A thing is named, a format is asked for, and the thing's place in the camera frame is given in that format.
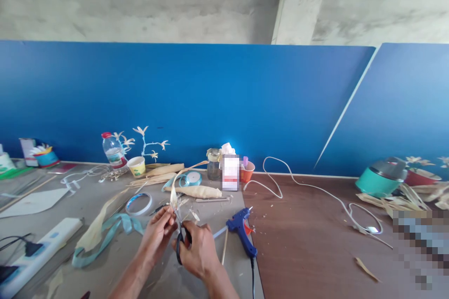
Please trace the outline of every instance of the blue partition board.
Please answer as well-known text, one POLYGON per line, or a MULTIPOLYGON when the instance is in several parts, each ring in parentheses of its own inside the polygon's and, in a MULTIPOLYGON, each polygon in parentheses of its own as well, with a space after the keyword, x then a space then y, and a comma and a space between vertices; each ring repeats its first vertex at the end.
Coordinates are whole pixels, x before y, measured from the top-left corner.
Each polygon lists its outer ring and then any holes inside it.
MULTIPOLYGON (((0 42, 0 143, 54 146, 62 160, 105 162, 102 132, 170 146, 158 162, 196 164, 226 142, 262 170, 266 156, 309 173, 372 47, 0 42)), ((153 162, 149 157, 147 163, 153 162)), ((269 167, 283 171, 283 167, 269 167)))
POLYGON ((449 157, 449 45, 384 43, 315 169, 360 176, 379 159, 449 157))

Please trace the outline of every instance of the paper cup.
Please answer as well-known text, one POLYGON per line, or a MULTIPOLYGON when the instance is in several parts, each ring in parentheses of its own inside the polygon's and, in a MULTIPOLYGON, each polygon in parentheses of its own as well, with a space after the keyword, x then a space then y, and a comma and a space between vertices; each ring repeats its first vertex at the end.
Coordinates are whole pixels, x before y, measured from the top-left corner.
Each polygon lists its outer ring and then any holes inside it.
POLYGON ((14 163, 9 158, 9 154, 3 152, 3 154, 0 155, 0 174, 6 173, 7 171, 14 168, 14 163))
POLYGON ((246 165, 246 168, 242 168, 242 175, 243 175, 243 183, 248 183, 251 180, 251 176, 253 176, 254 169, 256 167, 251 161, 248 161, 248 164, 246 165))
POLYGON ((134 157, 126 164, 130 169, 132 175, 139 177, 145 174, 145 158, 144 157, 134 157))

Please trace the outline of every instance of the power strip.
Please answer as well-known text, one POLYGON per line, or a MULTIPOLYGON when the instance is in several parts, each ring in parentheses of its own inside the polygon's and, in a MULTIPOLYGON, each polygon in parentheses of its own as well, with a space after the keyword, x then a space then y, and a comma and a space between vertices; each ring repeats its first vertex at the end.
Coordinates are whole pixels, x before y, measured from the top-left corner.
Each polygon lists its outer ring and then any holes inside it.
POLYGON ((31 257, 23 255, 11 266, 18 266, 0 284, 0 298, 10 299, 52 258, 55 253, 82 227, 79 219, 65 218, 46 234, 38 243, 43 244, 31 257))

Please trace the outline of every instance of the blue hot glue gun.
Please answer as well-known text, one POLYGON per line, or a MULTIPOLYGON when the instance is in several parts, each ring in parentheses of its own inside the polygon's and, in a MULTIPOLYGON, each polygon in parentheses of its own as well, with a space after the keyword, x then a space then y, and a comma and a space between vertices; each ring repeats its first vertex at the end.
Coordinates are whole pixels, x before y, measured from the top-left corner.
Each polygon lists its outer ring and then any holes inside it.
POLYGON ((249 217, 249 213, 253 207, 251 208, 243 208, 238 213, 236 213, 232 220, 226 221, 226 226, 229 231, 235 232, 239 234, 240 240, 242 241, 243 248, 245 249, 248 257, 253 259, 257 256, 257 249, 251 244, 248 236, 245 231, 245 220, 249 217))

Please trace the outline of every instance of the hand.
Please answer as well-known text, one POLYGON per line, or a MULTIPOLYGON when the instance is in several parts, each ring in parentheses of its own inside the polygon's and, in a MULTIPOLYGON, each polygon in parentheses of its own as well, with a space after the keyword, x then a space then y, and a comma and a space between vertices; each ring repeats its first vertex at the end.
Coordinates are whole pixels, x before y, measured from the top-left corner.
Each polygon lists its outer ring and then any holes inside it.
MULTIPOLYGON (((182 224, 192 235, 192 243, 186 240, 186 245, 179 242, 179 255, 182 265, 194 276, 205 280, 211 273, 221 267, 215 251, 215 241, 209 224, 199 227, 192 221, 182 224)), ((176 249, 176 240, 172 241, 176 249)))
POLYGON ((171 206, 159 210, 148 223, 137 255, 152 265, 164 254, 173 232, 178 228, 176 215, 171 206))

